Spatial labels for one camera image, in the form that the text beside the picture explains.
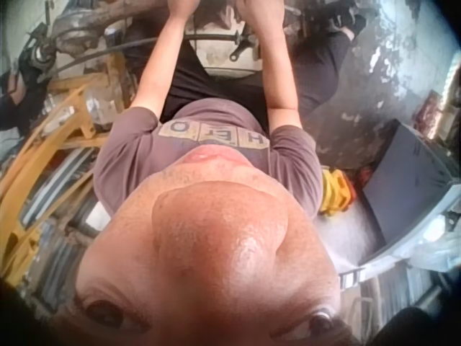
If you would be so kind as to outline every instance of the leg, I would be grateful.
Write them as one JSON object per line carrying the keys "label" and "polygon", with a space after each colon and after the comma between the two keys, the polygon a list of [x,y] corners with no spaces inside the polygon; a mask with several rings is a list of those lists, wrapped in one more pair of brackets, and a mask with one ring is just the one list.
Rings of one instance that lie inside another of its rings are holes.
{"label": "leg", "polygon": [[[127,41],[158,36],[165,18],[164,15],[160,15],[155,20],[136,19],[128,30]],[[153,45],[144,45],[124,51],[128,69],[136,75],[138,80],[143,74],[152,50]],[[192,46],[188,42],[183,42],[161,122],[171,120],[181,108],[190,102],[208,97],[230,99],[205,71]]]}
{"label": "leg", "polygon": [[[293,54],[293,71],[300,103],[301,119],[328,101],[338,88],[339,71],[349,50],[352,32],[335,32],[302,44]],[[233,100],[242,104],[269,130],[262,73],[225,83]]]}
{"label": "leg", "polygon": [[335,32],[295,52],[293,71],[302,119],[336,93],[341,65],[350,45],[347,34]]}

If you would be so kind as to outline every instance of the cable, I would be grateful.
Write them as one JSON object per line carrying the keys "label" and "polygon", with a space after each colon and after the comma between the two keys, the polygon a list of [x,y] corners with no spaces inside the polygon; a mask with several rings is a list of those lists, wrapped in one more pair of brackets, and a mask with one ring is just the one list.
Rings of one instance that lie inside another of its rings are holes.
{"label": "cable", "polygon": [[[43,74],[42,76],[39,77],[38,83],[42,83],[46,79],[50,79],[54,77],[56,74],[59,74],[62,71],[67,70],[68,68],[72,68],[74,66],[77,66],[81,63],[86,63],[87,61],[93,60],[95,58],[99,58],[101,56],[105,56],[110,53],[114,53],[120,50],[128,49],[128,48],[133,48],[133,47],[138,47],[140,45],[147,45],[149,43],[154,43],[156,42],[158,37],[153,37],[153,38],[146,38],[143,40],[138,40],[138,41],[133,41],[133,42],[128,42],[128,43],[123,43],[122,45],[116,45],[114,47],[108,48],[106,50],[102,50],[93,54],[90,54],[88,56],[82,56],[81,58],[78,58],[71,63],[68,63],[67,65],[64,65],[63,67],[54,69],[47,74]],[[236,32],[234,35],[214,35],[214,34],[199,34],[199,35],[185,35],[184,40],[186,41],[191,41],[191,40],[209,40],[209,41],[233,41],[236,44],[239,43],[239,40],[241,39],[241,36],[238,32]]]}

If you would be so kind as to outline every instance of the nose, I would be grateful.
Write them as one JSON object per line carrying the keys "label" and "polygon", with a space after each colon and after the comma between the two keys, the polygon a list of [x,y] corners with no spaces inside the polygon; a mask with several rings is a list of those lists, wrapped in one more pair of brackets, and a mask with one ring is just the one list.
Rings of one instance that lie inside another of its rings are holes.
{"label": "nose", "polygon": [[192,185],[160,200],[153,222],[162,230],[157,258],[169,290],[194,292],[201,309],[240,314],[272,276],[288,225],[285,207],[264,192],[229,182]]}

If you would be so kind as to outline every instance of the yellow metal frame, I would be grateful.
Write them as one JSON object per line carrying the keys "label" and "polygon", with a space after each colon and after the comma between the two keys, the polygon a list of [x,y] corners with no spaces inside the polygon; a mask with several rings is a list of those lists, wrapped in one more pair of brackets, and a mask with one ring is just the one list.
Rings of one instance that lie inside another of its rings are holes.
{"label": "yellow metal frame", "polygon": [[[56,151],[66,142],[67,138],[80,129],[85,139],[96,135],[91,115],[84,106],[83,93],[85,88],[95,81],[85,80],[76,90],[60,103],[30,136],[22,147],[18,157],[0,182],[0,273],[3,279],[11,285],[18,285],[27,268],[37,253],[40,224],[82,186],[91,176],[85,174],[71,189],[64,193],[34,225],[24,229],[19,220],[19,214],[39,176],[46,168]],[[76,109],[67,121],[41,140],[43,128],[64,108],[73,105]]]}
{"label": "yellow metal frame", "polygon": [[[107,59],[106,74],[89,74],[70,79],[52,81],[49,92],[68,92],[68,96],[34,130],[23,145],[17,158],[0,181],[0,275],[9,284],[16,286],[30,266],[38,251],[40,225],[46,221],[65,201],[73,198],[68,212],[59,220],[58,228],[64,231],[81,201],[93,188],[92,172],[87,172],[70,189],[60,196],[45,213],[28,229],[19,222],[19,214],[36,181],[55,153],[63,149],[100,147],[107,134],[96,134],[89,114],[84,92],[88,87],[120,87],[121,72],[115,71],[117,57]],[[115,100],[119,111],[123,111],[122,98]],[[73,106],[75,113],[47,138],[41,138],[45,126],[56,119],[61,110]],[[69,138],[80,130],[81,136]]]}

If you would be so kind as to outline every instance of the t-shirt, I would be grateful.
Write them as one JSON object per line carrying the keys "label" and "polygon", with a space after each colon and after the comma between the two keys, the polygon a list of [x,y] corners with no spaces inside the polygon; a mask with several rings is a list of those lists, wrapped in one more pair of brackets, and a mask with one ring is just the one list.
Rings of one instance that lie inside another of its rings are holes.
{"label": "t-shirt", "polygon": [[203,144],[240,151],[257,169],[285,186],[309,216],[318,212],[323,183],[315,141],[291,125],[267,138],[246,108],[224,99],[192,102],[163,125],[146,108],[126,110],[114,122],[97,158],[97,197],[113,215],[144,179]]}

